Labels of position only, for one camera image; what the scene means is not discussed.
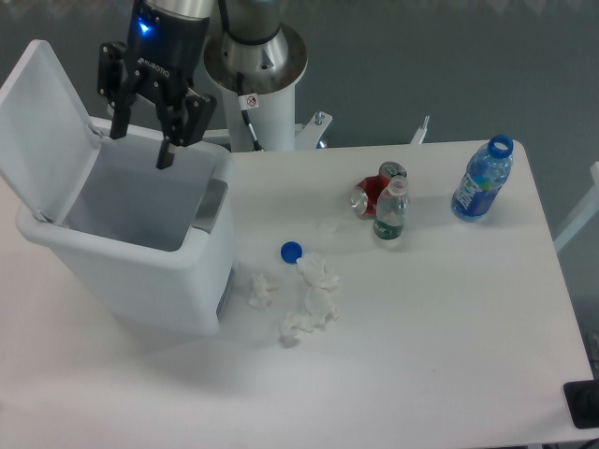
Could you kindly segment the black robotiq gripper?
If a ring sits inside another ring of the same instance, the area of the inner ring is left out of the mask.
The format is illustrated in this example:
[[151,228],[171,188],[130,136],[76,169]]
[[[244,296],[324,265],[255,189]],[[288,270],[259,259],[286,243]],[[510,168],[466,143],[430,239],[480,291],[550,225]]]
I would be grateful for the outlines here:
[[216,106],[209,94],[194,91],[213,1],[135,1],[126,42],[99,48],[97,92],[112,110],[110,138],[127,134],[132,106],[152,103],[163,140],[156,167],[172,166],[170,145],[202,140]]

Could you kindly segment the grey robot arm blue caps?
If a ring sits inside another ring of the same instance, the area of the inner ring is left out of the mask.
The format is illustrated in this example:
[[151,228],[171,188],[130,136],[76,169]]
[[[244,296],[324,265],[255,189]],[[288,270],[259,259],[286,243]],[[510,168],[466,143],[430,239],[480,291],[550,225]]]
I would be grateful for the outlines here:
[[135,1],[127,39],[101,44],[97,91],[126,136],[134,103],[153,104],[163,140],[158,168],[200,142],[217,101],[196,92],[203,65],[225,101],[233,151],[296,148],[295,86],[307,67],[300,35],[276,1]]

